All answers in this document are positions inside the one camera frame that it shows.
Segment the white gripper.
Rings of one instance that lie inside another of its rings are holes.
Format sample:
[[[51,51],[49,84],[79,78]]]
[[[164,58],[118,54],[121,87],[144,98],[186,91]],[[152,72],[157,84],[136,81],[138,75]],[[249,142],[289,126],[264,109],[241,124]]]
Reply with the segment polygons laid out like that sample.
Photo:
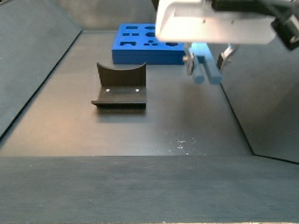
[[[249,12],[221,12],[210,8],[210,0],[160,0],[154,20],[154,36],[162,42],[184,42],[182,62],[192,74],[192,42],[229,43],[218,53],[221,71],[238,45],[265,45],[274,38],[273,19]]]

